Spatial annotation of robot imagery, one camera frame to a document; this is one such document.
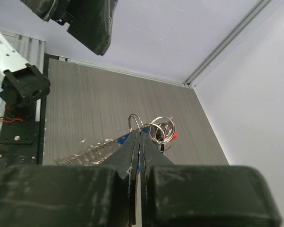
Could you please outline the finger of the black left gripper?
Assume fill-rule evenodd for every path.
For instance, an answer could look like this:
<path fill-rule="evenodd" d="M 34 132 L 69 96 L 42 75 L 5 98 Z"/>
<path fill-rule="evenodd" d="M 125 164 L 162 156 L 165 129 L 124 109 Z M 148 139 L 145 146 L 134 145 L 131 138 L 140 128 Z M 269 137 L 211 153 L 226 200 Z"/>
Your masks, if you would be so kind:
<path fill-rule="evenodd" d="M 103 56 L 112 36 L 113 15 L 118 0 L 23 0 L 43 21 L 55 21 L 94 54 Z"/>

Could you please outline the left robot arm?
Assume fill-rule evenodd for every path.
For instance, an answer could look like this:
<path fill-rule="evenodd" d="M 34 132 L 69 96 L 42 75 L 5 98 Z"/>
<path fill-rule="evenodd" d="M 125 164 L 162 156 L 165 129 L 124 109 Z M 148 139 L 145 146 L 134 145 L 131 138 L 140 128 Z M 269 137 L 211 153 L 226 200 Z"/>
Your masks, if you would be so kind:
<path fill-rule="evenodd" d="M 94 54 L 103 56 L 111 43 L 116 0 L 24 0 L 40 19 L 68 23 L 67 30 Z M 7 115 L 31 118 L 36 102 L 50 92 L 50 81 L 22 57 L 0 32 L 0 97 Z"/>

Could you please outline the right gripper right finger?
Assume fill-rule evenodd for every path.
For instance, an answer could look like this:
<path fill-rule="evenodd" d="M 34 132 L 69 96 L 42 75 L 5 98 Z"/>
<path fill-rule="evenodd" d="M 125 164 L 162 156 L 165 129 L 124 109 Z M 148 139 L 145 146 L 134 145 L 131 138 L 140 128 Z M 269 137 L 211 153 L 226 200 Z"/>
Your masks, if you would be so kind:
<path fill-rule="evenodd" d="M 264 176 L 250 166 L 176 165 L 141 133 L 144 227 L 279 227 Z"/>

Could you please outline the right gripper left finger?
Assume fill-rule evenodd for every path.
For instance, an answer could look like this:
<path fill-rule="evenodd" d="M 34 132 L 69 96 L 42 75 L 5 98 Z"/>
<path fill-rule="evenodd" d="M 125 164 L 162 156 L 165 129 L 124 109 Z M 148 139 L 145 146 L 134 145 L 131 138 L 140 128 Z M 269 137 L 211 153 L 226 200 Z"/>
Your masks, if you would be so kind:
<path fill-rule="evenodd" d="M 138 153 L 98 166 L 13 165 L 0 175 L 0 227 L 130 227 Z"/>

